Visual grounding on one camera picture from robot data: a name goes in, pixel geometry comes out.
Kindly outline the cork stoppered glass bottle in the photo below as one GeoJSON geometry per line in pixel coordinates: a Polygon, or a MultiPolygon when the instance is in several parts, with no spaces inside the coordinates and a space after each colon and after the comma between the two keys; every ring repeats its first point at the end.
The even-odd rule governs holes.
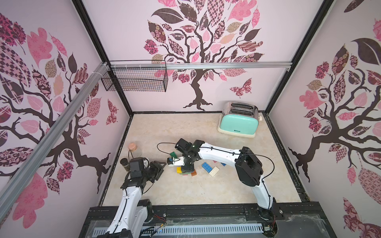
{"type": "Polygon", "coordinates": [[[141,148],[138,147],[136,143],[131,142],[128,145],[128,149],[129,149],[129,153],[130,153],[132,158],[138,158],[138,157],[142,156],[141,148]]]}

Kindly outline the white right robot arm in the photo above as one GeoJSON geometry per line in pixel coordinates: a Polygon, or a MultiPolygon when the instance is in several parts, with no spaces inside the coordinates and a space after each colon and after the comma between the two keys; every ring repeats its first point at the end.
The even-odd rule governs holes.
{"type": "Polygon", "coordinates": [[[263,164],[250,148],[244,146],[242,149],[228,149],[211,145],[202,140],[190,143],[180,139],[175,145],[175,149],[182,155],[178,158],[170,156],[167,159],[169,166],[180,167],[182,172],[186,173],[192,173],[194,163],[199,160],[211,160],[234,167],[240,181],[252,189],[257,199],[257,205],[266,210],[272,208],[273,196],[270,195],[265,185],[263,164]]]}

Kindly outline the mint green toaster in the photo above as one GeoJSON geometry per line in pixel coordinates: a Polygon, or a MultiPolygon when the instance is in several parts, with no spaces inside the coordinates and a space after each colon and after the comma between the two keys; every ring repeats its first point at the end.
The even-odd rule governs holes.
{"type": "Polygon", "coordinates": [[[223,134],[254,138],[261,120],[255,105],[227,102],[219,118],[217,130],[223,134]]]}

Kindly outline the aluminium rail left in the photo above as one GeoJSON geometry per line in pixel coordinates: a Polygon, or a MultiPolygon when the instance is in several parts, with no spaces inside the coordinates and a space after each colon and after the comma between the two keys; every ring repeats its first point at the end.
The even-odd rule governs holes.
{"type": "Polygon", "coordinates": [[[106,62],[97,66],[83,87],[76,94],[75,98],[64,109],[63,113],[58,117],[51,126],[47,135],[37,144],[29,158],[17,170],[16,174],[10,179],[7,185],[1,191],[1,219],[4,219],[8,211],[13,207],[17,198],[20,196],[28,182],[42,162],[46,159],[48,153],[58,141],[70,121],[76,115],[78,109],[85,102],[96,83],[102,78],[103,74],[108,71],[109,67],[106,62]]]}

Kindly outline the black enclosure frame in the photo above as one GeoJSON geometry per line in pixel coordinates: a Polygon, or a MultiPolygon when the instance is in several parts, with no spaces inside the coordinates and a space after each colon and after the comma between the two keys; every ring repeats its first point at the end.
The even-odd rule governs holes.
{"type": "MultiPolygon", "coordinates": [[[[130,116],[128,124],[125,128],[120,146],[117,151],[119,156],[123,149],[123,144],[126,141],[128,132],[130,131],[133,119],[138,115],[186,115],[188,122],[193,126],[206,128],[206,121],[214,119],[216,115],[221,115],[220,111],[213,112],[169,112],[169,111],[153,111],[153,112],[133,112],[131,108],[127,109],[130,116]]],[[[280,138],[275,131],[274,125],[267,112],[263,112],[266,125],[269,129],[272,139],[279,150],[283,162],[290,174],[291,180],[301,199],[300,202],[294,203],[278,203],[274,202],[272,213],[275,218],[275,223],[280,223],[285,226],[285,230],[281,232],[282,237],[291,237],[294,233],[296,238],[309,238],[312,232],[316,232],[317,238],[334,238],[336,235],[331,224],[326,217],[323,208],[317,201],[311,201],[307,192],[297,178],[295,170],[291,167],[291,160],[286,155],[285,148],[280,141],[280,138]]],[[[98,225],[105,223],[116,214],[117,206],[103,206],[107,192],[110,190],[110,184],[115,172],[118,158],[112,163],[111,173],[109,174],[105,188],[102,192],[98,206],[91,207],[86,216],[84,225],[81,229],[79,237],[84,238],[91,231],[94,231],[98,225]]],[[[152,207],[152,220],[149,224],[158,220],[159,215],[165,216],[167,222],[176,222],[184,227],[195,225],[197,222],[204,221],[206,225],[216,227],[217,225],[227,224],[228,221],[236,219],[237,221],[256,222],[265,224],[266,221],[259,216],[259,207],[255,203],[226,203],[226,204],[193,204],[193,205],[154,205],[152,207]]]]}

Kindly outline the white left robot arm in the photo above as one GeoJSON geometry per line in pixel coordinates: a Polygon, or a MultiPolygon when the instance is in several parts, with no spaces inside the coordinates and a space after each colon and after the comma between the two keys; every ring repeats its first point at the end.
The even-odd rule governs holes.
{"type": "Polygon", "coordinates": [[[145,165],[147,158],[131,159],[130,170],[121,186],[123,196],[111,225],[100,238],[139,238],[145,222],[153,217],[149,199],[142,200],[148,181],[155,183],[164,172],[165,163],[153,161],[145,165]]]}

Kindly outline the aluminium rail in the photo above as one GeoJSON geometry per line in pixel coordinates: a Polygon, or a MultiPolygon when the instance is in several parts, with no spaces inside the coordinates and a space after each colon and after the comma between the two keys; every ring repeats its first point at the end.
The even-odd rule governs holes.
{"type": "Polygon", "coordinates": [[[111,69],[233,69],[233,68],[290,68],[291,62],[263,61],[263,62],[226,62],[226,63],[125,63],[112,64],[111,69]]]}
{"type": "Polygon", "coordinates": [[[103,74],[108,71],[109,67],[106,62],[97,66],[83,87],[76,94],[75,98],[64,109],[63,113],[58,117],[51,126],[47,135],[37,144],[29,158],[17,170],[16,174],[10,179],[7,185],[1,191],[1,219],[4,219],[8,211],[13,207],[17,198],[20,196],[28,182],[42,162],[46,159],[48,153],[58,141],[70,121],[76,115],[78,109],[85,102],[96,83],[102,78],[103,74]]]}

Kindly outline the aluminium rail back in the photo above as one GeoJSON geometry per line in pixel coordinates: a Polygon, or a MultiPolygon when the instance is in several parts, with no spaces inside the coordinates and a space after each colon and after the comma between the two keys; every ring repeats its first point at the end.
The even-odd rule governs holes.
{"type": "Polygon", "coordinates": [[[125,63],[112,64],[111,69],[233,69],[233,68],[290,68],[291,62],[263,61],[263,62],[226,62],[226,63],[125,63]]]}

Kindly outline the light blue 2x4 brick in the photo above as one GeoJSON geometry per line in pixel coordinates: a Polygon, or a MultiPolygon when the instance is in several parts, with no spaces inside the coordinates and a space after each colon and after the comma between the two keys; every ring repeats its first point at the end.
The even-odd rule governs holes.
{"type": "Polygon", "coordinates": [[[213,170],[213,168],[212,168],[208,163],[206,163],[206,162],[204,162],[201,166],[202,166],[202,168],[203,168],[207,173],[210,173],[210,172],[213,170]]]}

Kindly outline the white lego plate brick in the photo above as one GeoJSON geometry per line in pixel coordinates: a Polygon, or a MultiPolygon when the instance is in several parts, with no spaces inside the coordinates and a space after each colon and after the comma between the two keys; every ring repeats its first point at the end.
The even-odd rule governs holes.
{"type": "Polygon", "coordinates": [[[212,170],[208,173],[210,176],[214,177],[219,172],[218,167],[213,167],[212,170]]]}

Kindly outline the small dark labelled bottle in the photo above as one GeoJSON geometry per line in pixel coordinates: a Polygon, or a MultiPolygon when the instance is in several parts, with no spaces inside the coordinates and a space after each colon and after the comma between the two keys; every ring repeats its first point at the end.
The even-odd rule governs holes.
{"type": "Polygon", "coordinates": [[[130,171],[130,162],[128,160],[128,158],[123,158],[120,160],[120,164],[121,166],[127,171],[129,172],[130,171]]]}

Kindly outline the white vented base strip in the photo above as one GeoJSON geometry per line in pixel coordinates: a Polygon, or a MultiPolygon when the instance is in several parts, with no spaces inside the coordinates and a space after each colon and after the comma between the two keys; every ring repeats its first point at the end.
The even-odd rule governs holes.
{"type": "Polygon", "coordinates": [[[154,229],[143,227],[143,238],[151,237],[196,237],[203,235],[246,235],[246,234],[263,234],[264,228],[262,224],[210,224],[210,225],[183,225],[183,226],[166,226],[160,228],[153,236],[154,229]]]}

